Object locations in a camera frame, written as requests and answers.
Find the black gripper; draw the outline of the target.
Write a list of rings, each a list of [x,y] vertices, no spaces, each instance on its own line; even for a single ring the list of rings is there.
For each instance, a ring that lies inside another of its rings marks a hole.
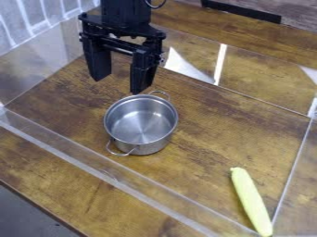
[[[100,81],[111,74],[111,52],[121,53],[132,57],[129,92],[139,94],[153,81],[165,33],[148,23],[131,27],[111,26],[100,16],[87,13],[81,13],[77,19],[81,21],[79,41],[92,79]]]

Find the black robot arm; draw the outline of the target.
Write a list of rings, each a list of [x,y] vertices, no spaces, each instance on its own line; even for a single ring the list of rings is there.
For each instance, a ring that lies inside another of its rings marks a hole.
[[[161,60],[165,33],[149,26],[151,0],[100,0],[100,15],[83,12],[79,41],[91,77],[103,80],[111,74],[111,52],[132,57],[129,92],[139,94],[153,81]]]

